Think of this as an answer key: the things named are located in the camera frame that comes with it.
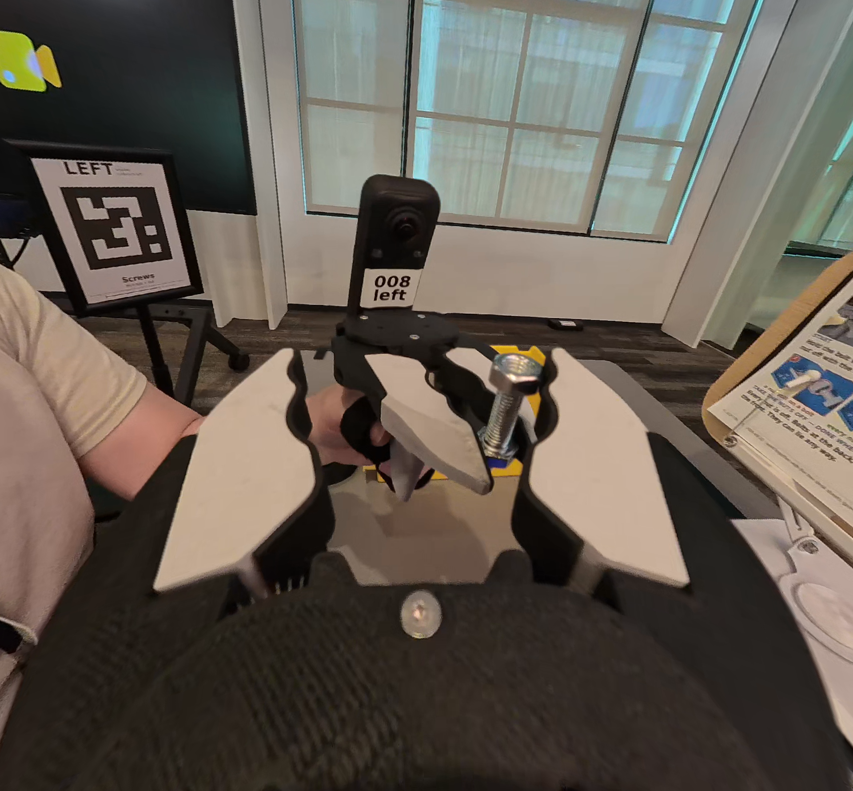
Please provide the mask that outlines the white document stand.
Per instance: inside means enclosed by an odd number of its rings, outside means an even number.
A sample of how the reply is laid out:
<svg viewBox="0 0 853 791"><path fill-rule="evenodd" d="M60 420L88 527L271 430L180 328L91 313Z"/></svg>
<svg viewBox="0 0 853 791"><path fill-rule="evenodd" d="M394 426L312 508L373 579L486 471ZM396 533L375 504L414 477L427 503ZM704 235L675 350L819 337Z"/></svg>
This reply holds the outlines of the white document stand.
<svg viewBox="0 0 853 791"><path fill-rule="evenodd" d="M774 493L776 519L733 522L770 574L803 632L827 690L852 679L851 533L835 513L733 430L723 443Z"/></svg>

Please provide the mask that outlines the wooden backing board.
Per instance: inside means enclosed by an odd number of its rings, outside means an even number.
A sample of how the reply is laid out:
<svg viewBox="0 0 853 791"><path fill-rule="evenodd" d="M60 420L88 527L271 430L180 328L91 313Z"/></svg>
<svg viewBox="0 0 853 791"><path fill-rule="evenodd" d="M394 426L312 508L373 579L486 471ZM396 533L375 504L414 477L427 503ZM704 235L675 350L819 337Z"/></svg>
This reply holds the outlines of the wooden backing board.
<svg viewBox="0 0 853 791"><path fill-rule="evenodd" d="M845 292L851 285L852 254L836 260L809 285L781 315L767 328L748 349L736 359L708 390L701 416L711 437L722 442L731 425L724 425L712 418L710 408L726 397L758 370L773 359L805 329L817 312L836 295Z"/></svg>

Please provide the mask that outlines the framed marker sign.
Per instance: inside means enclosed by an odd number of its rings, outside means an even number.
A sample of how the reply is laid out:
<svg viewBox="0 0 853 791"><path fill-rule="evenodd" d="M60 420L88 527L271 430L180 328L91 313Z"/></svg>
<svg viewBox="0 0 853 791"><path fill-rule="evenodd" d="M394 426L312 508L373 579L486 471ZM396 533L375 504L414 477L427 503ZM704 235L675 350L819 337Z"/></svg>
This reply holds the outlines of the framed marker sign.
<svg viewBox="0 0 853 791"><path fill-rule="evenodd" d="M203 293L171 152L3 142L77 316Z"/></svg>

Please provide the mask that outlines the steel hex bolt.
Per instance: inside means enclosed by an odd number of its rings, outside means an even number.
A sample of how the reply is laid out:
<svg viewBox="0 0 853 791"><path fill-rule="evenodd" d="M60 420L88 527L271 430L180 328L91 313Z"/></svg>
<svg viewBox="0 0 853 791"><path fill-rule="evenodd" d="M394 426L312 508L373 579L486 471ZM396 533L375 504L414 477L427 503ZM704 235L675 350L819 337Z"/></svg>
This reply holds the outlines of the steel hex bolt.
<svg viewBox="0 0 853 791"><path fill-rule="evenodd" d="M496 392L488 422L478 432L488 462L506 466L514 459L518 449L514 431L524 398L517 388Z"/></svg>

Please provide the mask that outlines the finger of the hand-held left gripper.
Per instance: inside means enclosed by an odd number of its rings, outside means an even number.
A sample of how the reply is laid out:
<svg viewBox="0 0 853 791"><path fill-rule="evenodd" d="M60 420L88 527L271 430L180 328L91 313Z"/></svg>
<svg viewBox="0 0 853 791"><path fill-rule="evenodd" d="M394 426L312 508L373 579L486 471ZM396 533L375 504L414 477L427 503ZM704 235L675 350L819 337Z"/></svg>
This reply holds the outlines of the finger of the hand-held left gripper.
<svg viewBox="0 0 853 791"><path fill-rule="evenodd" d="M397 497L409 501L430 468L480 496L489 493L493 481L477 436L428 384L424 365L390 353L365 359L385 391L379 421L392 438L388 471Z"/></svg>
<svg viewBox="0 0 853 791"><path fill-rule="evenodd" d="M471 428L478 444L478 432L488 422L496 394L489 382L491 363L498 354L504 353L509 352L459 346L445 352L433 371L433 387L448 401L450 409ZM514 431L518 446L516 455L526 455L537 440L536 414L530 405L530 397L537 395L525 397L522 401Z"/></svg>

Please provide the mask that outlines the person's left hand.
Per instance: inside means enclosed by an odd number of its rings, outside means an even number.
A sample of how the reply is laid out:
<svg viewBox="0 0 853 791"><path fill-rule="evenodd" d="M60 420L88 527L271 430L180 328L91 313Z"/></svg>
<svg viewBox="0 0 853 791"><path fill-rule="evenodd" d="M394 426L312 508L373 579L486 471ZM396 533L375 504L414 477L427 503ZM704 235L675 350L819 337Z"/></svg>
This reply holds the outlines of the person's left hand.
<svg viewBox="0 0 853 791"><path fill-rule="evenodd" d="M367 457L358 454L347 443L340 430L343 415L362 397L363 394L357 390L334 384L306 399L306 407L312 423L310 441L317 449L322 465L338 463L366 466L372 464Z"/></svg>

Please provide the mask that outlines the yellow plastic bin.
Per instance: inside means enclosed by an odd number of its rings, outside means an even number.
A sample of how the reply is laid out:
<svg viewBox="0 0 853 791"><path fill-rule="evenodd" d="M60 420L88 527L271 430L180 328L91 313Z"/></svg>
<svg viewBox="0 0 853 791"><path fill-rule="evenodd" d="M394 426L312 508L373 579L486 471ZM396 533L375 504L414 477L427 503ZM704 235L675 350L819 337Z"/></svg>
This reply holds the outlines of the yellow plastic bin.
<svg viewBox="0 0 853 791"><path fill-rule="evenodd" d="M536 359L539 362L539 364L544 366L545 358L544 358L543 353L538 348L532 348L532 349L527 350L527 351L520 351L516 348L499 348L499 349L494 349L494 350L496 352L521 352L521 353L529 356L532 359ZM433 387L433 371L427 372L427 381L428 381L428 384ZM538 392L537 396L530 397L530 405L536 414L536 419L537 419L537 412L539 409L539 404L540 404L540 396L539 396L539 392ZM493 479L499 479L502 477L519 477L521 475L521 470L522 470L523 461L524 461L525 456L526 455L515 455L514 459L506 466L497 465L496 463L492 464L492 463L487 461L486 457L485 457L485 462L487 464L487 467L488 467L490 474L491 474L491 477ZM388 465L389 465L389 459L385 463L383 463L381 465L377 465L376 466L376 469L377 469L376 475L377 475L378 479L387 483L388 486L390 488L392 488L392 490L394 490L394 487L393 487L392 482L391 482L390 473L388 471ZM418 484L415 487L415 490L425 486L433 477L438 477L440 479L448 479L445 475L442 475L438 471L430 468L430 469L424 471L423 475L421 476L421 479L418 481Z"/></svg>

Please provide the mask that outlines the large dark display screen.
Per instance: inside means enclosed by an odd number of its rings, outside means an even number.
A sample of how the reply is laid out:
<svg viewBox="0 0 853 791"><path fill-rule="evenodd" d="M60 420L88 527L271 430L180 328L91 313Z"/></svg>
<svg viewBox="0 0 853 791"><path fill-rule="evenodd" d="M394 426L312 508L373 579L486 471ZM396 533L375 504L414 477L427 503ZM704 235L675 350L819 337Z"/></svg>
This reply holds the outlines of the large dark display screen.
<svg viewBox="0 0 853 791"><path fill-rule="evenodd" d="M187 209L253 215L232 0L2 0L62 86L2 87L2 138L173 154Z"/></svg>

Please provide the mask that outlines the printed instruction sheet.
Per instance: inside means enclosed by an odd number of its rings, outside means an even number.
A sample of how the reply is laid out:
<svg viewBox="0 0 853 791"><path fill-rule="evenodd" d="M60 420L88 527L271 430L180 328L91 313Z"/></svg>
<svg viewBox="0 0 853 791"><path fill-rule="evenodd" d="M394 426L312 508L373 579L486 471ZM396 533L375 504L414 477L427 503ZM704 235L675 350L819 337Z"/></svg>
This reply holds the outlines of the printed instruction sheet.
<svg viewBox="0 0 853 791"><path fill-rule="evenodd" d="M722 439L735 439L842 527L852 519L851 318L848 288L706 402Z"/></svg>

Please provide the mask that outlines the person's left forearm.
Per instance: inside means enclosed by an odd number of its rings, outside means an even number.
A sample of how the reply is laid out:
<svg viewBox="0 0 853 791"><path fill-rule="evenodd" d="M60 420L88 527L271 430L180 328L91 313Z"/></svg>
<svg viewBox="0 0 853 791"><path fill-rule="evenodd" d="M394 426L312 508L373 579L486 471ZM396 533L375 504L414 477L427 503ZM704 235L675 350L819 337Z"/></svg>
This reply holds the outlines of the person's left forearm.
<svg viewBox="0 0 853 791"><path fill-rule="evenodd" d="M203 416L147 383L123 420L80 457L80 471L131 501L178 442L197 434L203 423Z"/></svg>

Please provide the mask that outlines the black sign stand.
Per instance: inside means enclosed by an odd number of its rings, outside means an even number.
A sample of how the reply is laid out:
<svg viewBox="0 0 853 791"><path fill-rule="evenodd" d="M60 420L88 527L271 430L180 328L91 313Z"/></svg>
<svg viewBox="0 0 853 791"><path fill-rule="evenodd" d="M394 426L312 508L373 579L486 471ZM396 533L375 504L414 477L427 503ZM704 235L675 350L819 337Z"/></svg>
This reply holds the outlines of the black sign stand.
<svg viewBox="0 0 853 791"><path fill-rule="evenodd" d="M229 369L236 373L246 372L250 366L250 356L213 326L211 311L208 308L160 303L137 306L129 309L127 314L136 317L142 330L156 388L186 407L191 406L193 402L207 346L212 346L225 355ZM188 330L176 383L172 381L165 362L155 327L157 322L179 324Z"/></svg>

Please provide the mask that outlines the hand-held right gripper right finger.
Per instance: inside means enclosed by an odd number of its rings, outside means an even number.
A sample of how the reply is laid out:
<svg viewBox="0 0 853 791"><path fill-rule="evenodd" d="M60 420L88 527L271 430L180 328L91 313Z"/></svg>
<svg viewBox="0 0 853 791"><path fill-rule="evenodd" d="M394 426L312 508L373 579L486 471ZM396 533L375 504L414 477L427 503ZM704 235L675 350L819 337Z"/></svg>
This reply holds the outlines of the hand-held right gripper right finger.
<svg viewBox="0 0 853 791"><path fill-rule="evenodd" d="M561 348L547 357L514 499L534 580L592 594L606 572L676 588L688 569L641 418Z"/></svg>

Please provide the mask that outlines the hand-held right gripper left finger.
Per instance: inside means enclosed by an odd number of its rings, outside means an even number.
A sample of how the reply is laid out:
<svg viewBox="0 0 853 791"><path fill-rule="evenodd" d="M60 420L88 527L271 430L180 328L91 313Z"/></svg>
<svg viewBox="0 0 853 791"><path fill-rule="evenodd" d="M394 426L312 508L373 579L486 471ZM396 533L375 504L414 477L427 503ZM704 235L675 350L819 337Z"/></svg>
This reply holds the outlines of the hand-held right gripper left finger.
<svg viewBox="0 0 853 791"><path fill-rule="evenodd" d="M237 578L251 595L307 586L334 533L334 508L310 442L299 351L283 349L200 427L154 580L176 591Z"/></svg>

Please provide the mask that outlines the white-framed window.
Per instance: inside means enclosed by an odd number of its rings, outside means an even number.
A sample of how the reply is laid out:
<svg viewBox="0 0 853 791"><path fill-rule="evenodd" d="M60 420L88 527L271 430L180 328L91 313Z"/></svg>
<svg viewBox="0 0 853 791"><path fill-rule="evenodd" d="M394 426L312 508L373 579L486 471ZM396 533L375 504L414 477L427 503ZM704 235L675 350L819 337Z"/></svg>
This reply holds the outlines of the white-framed window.
<svg viewBox="0 0 853 791"><path fill-rule="evenodd" d="M305 211L670 243L764 0L293 0Z"/></svg>

